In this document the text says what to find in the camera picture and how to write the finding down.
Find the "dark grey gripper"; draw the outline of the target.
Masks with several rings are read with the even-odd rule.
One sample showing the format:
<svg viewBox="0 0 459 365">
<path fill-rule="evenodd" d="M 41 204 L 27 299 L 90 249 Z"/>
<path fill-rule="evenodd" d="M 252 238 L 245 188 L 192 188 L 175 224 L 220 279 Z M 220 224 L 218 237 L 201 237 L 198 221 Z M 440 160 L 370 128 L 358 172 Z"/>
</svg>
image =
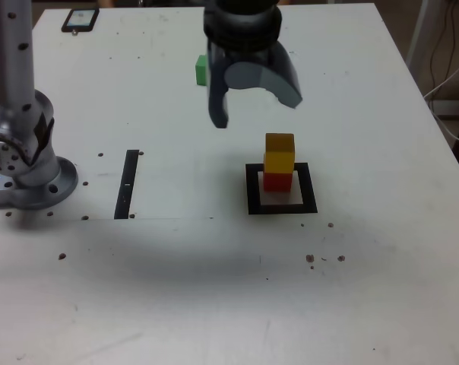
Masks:
<svg viewBox="0 0 459 365">
<path fill-rule="evenodd" d="M 295 109 L 302 102 L 296 70 L 282 45 L 257 52 L 224 51 L 207 42 L 208 112 L 217 129 L 226 129 L 226 92 L 261 88 Z"/>
</svg>

